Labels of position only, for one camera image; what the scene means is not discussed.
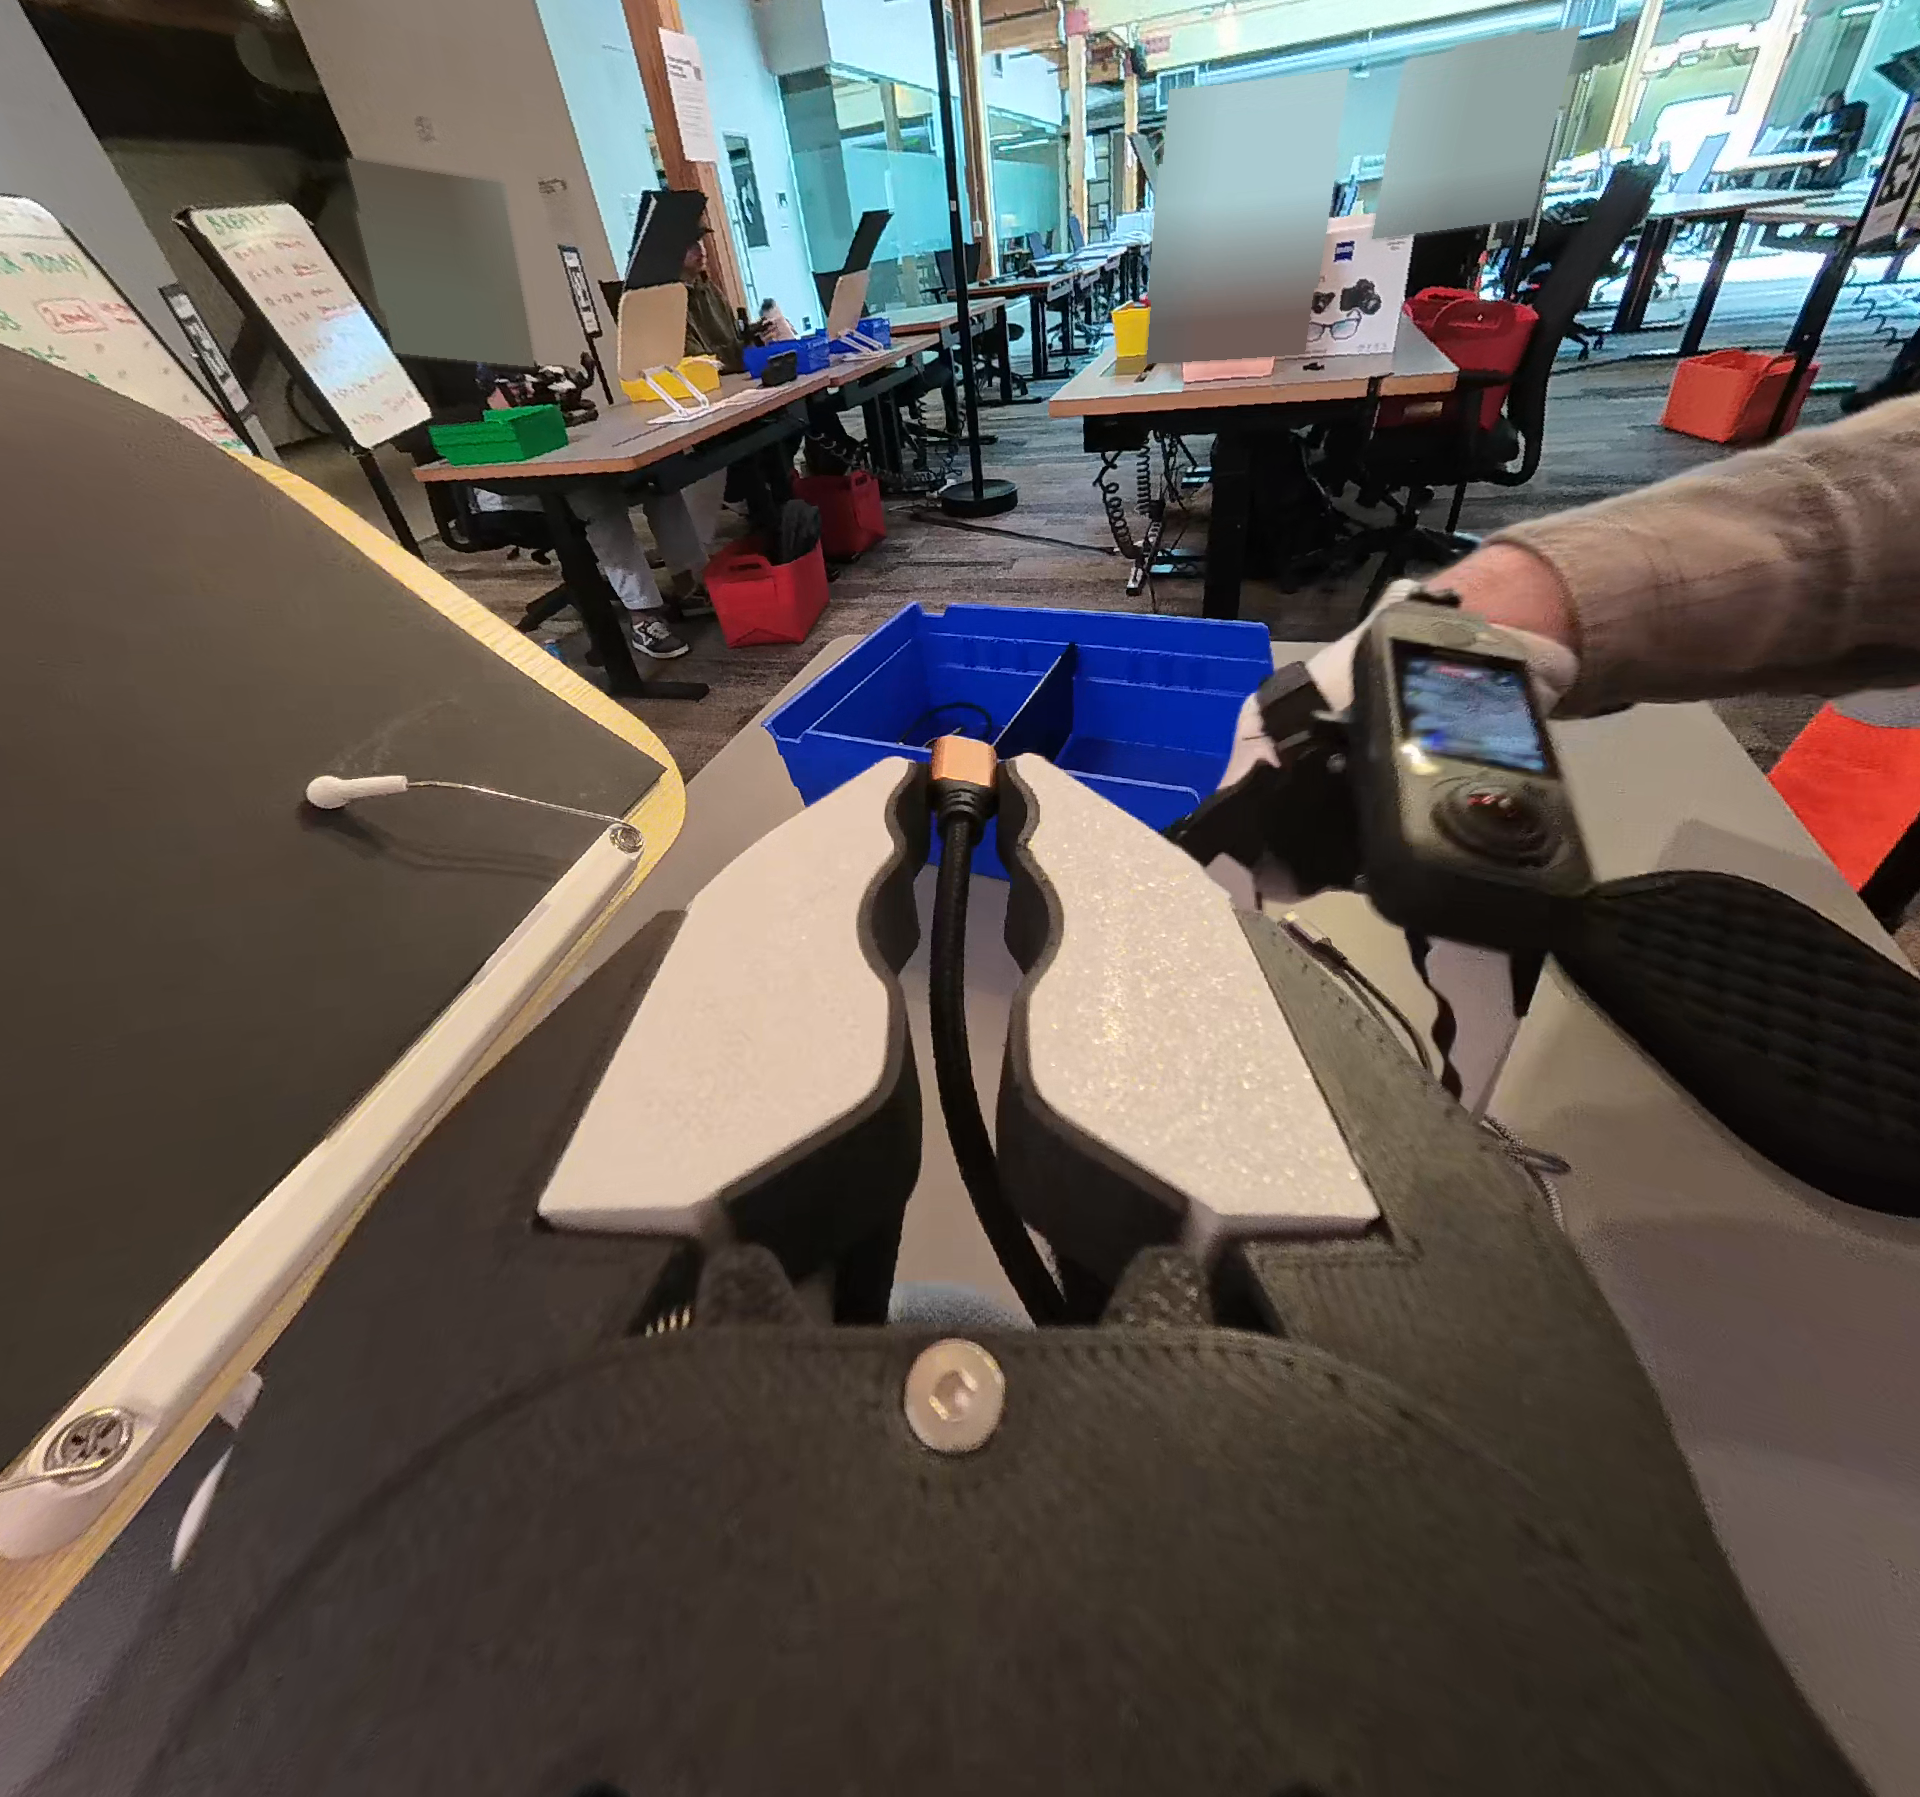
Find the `red plastic object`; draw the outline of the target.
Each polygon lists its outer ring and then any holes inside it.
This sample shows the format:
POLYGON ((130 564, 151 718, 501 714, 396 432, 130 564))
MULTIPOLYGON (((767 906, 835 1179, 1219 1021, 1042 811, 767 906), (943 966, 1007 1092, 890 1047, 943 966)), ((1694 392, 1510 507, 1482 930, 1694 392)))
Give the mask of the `red plastic object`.
POLYGON ((1849 888, 1894 922, 1914 894, 1914 688, 1817 707, 1769 784, 1849 888))

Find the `green plastic bin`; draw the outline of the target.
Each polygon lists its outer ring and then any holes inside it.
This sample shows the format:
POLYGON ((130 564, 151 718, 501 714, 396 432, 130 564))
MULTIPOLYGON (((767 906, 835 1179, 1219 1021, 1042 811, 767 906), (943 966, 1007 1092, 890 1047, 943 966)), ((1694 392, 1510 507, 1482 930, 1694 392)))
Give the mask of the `green plastic bin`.
POLYGON ((533 462, 568 446, 568 418, 547 401, 486 409, 481 418, 428 423, 427 440, 449 468, 533 462))

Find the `black office chair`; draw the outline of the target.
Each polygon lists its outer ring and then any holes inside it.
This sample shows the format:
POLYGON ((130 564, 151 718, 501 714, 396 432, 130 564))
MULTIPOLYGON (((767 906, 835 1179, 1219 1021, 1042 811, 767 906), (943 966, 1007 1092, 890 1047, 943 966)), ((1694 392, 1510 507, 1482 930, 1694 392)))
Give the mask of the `black office chair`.
POLYGON ((1543 282, 1525 306, 1534 313, 1528 344, 1511 362, 1456 360, 1456 385, 1432 418, 1377 427, 1357 487, 1378 490, 1395 512, 1361 554, 1378 557, 1364 607, 1416 568, 1452 564, 1470 542, 1457 534, 1466 494, 1477 485, 1525 487, 1546 446, 1549 381, 1559 347, 1590 306, 1627 237, 1647 218, 1658 169, 1624 161, 1611 169, 1593 210, 1564 234, 1543 282))

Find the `blue plastic bin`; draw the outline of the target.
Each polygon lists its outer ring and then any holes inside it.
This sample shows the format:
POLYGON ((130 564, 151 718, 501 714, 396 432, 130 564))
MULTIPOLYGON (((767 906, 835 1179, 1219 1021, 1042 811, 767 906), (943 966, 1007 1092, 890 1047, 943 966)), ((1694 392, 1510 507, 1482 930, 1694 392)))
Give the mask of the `blue plastic bin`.
POLYGON ((945 734, 993 747, 1062 644, 1078 644, 1072 734, 1053 766, 1149 830, 1212 797, 1237 707, 1274 672, 1269 632, 1119 612, 907 607, 773 709, 764 729, 807 803, 945 734))

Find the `small blue bin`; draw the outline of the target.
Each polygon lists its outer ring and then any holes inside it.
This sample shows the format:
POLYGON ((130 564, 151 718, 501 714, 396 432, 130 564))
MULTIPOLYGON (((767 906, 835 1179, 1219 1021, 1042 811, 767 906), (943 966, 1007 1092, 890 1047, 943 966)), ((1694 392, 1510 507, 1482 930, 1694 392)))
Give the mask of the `small blue bin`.
POLYGON ((852 332, 835 337, 812 332, 800 338, 759 338, 743 350, 743 364, 759 385, 777 385, 798 376, 816 376, 840 362, 862 362, 893 347, 893 323, 886 315, 862 315, 852 332))

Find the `white printed box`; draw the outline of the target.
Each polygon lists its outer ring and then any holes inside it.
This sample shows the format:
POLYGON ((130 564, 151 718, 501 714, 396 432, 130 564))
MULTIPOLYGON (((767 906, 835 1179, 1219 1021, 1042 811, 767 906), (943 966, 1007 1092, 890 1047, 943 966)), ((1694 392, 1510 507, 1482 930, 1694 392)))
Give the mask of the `white printed box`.
POLYGON ((1377 234, 1371 215, 1333 218, 1309 308, 1309 362, 1389 360, 1405 319, 1410 234, 1377 234))

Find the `orange plastic bin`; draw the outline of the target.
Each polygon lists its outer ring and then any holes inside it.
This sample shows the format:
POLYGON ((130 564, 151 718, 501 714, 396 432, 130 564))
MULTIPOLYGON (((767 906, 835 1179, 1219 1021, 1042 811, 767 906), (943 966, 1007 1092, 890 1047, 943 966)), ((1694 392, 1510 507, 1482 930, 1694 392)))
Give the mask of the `orange plastic bin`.
POLYGON ((1691 354, 1676 362, 1658 427, 1705 445, 1760 445, 1795 428, 1817 376, 1817 360, 1795 354, 1691 354))

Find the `whiteboard on stand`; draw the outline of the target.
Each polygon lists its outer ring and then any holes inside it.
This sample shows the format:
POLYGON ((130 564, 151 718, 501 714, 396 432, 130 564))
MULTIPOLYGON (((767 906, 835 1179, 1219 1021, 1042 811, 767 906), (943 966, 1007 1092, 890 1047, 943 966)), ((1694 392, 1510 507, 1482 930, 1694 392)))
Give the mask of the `whiteboard on stand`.
POLYGON ((233 455, 252 445, 116 281, 35 201, 2 195, 2 344, 69 370, 233 455))
POLYGON ((399 548, 419 560, 420 544, 374 455, 427 432, 432 410, 316 225, 291 201, 186 206, 175 225, 266 337, 356 460, 399 548))

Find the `person's right hand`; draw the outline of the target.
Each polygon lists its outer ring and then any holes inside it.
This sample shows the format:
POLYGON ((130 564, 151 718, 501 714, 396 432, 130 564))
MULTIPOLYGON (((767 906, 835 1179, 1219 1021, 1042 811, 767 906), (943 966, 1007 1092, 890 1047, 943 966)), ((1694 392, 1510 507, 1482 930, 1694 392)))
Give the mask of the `person's right hand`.
POLYGON ((1314 661, 1314 681, 1333 707, 1352 700, 1357 646, 1365 632, 1397 607, 1424 607, 1447 621, 1470 626, 1478 636, 1492 636, 1498 652, 1523 661, 1533 697, 1549 714, 1578 676, 1559 585, 1537 564, 1528 568, 1523 557, 1507 564, 1505 553, 1493 553, 1488 564, 1470 560, 1428 577, 1389 580, 1361 612, 1348 636, 1314 661))

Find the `black textured pad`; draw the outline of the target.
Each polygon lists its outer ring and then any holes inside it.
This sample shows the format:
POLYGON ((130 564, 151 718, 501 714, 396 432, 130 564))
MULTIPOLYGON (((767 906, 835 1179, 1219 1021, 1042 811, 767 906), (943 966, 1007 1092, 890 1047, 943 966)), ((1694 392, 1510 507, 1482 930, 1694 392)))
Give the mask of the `black textured pad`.
POLYGON ((1787 894, 1642 872, 1572 898, 1551 955, 1760 1160, 1853 1209, 1917 1218, 1917 981, 1787 894))

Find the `long wooden desk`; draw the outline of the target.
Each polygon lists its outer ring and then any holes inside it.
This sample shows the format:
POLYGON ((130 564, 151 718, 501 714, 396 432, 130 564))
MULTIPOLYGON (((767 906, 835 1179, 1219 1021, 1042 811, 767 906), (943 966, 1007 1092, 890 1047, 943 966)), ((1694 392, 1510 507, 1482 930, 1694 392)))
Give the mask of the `long wooden desk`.
POLYGON ((857 354, 822 372, 800 376, 790 385, 763 387, 746 376, 726 376, 721 392, 703 409, 668 403, 628 403, 609 409, 598 421, 568 435, 564 449, 528 462, 452 465, 427 462, 415 481, 428 487, 440 509, 444 487, 487 487, 499 495, 537 499, 544 542, 560 562, 562 585, 580 613, 598 672, 617 699, 701 700, 707 682, 673 676, 646 676, 631 658, 612 585, 598 569, 585 528, 568 499, 583 483, 604 483, 636 494, 666 494, 721 474, 777 440, 803 436, 803 406, 823 392, 843 392, 861 406, 907 381, 921 354, 940 350, 936 335, 907 337, 902 344, 857 354))

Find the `red bag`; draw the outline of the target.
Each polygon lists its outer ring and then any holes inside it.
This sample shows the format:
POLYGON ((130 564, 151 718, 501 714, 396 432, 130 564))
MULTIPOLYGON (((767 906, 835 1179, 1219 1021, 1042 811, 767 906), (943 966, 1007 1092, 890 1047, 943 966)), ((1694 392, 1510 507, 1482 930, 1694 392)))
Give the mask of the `red bag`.
POLYGON ((848 564, 888 540, 877 478, 867 471, 798 474, 796 499, 818 514, 823 562, 848 564))
POLYGON ((830 568, 822 544, 773 562, 743 540, 707 562, 707 593, 726 646, 800 644, 830 608, 830 568))

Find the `black bin divider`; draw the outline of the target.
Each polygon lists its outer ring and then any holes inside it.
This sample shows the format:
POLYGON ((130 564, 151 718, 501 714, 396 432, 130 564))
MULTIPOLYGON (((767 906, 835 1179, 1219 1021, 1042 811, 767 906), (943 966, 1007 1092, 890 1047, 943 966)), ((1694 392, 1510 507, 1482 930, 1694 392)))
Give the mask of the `black bin divider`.
POLYGON ((993 749, 999 766, 1018 756, 1061 761, 1072 734, 1078 661, 1078 644, 1062 644, 1033 694, 995 732, 993 749))

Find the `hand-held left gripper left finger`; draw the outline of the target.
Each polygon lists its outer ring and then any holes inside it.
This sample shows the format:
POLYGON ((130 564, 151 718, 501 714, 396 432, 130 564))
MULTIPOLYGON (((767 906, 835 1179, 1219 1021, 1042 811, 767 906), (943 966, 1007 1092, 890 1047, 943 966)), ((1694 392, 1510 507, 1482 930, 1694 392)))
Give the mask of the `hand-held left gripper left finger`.
POLYGON ((686 906, 541 1198, 562 1236, 773 1254, 838 1323, 888 1318, 924 1130, 902 970, 924 768, 890 756, 686 906))

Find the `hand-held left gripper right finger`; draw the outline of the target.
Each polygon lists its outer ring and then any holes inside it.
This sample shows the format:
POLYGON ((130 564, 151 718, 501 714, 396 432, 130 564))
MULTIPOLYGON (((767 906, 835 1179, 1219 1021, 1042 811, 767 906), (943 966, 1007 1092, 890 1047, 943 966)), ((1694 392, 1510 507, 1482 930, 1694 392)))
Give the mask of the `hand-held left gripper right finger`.
POLYGON ((1040 756, 1002 768, 1008 1007, 995 1157, 1075 1287, 1152 1251, 1380 1233, 1247 915, 1169 836, 1040 756))

